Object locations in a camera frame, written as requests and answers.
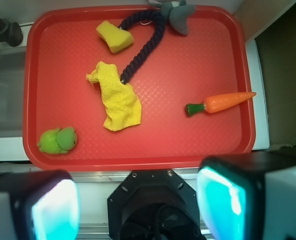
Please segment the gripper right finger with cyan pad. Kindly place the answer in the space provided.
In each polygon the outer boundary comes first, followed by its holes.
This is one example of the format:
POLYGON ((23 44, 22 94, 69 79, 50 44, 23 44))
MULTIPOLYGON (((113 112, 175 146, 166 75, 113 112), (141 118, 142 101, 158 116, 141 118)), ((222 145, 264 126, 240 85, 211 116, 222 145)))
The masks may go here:
POLYGON ((196 192, 202 220, 216 240, 296 240, 296 154, 206 157, 196 192))

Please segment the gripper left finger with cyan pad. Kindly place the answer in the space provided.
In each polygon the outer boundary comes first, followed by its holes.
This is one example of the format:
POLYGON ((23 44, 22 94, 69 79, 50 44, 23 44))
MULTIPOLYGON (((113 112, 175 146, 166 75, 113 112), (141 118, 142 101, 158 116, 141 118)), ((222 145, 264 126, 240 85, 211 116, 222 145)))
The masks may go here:
POLYGON ((64 170, 0 173, 0 240, 74 240, 79 188, 64 170))

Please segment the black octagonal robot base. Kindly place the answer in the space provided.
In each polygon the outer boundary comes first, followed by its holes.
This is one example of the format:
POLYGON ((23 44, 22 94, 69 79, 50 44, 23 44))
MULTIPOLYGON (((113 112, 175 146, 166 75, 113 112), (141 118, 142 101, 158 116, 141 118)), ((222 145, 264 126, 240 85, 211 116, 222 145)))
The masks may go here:
POLYGON ((172 170, 134 170, 107 199, 113 240, 204 240, 196 191, 172 170))

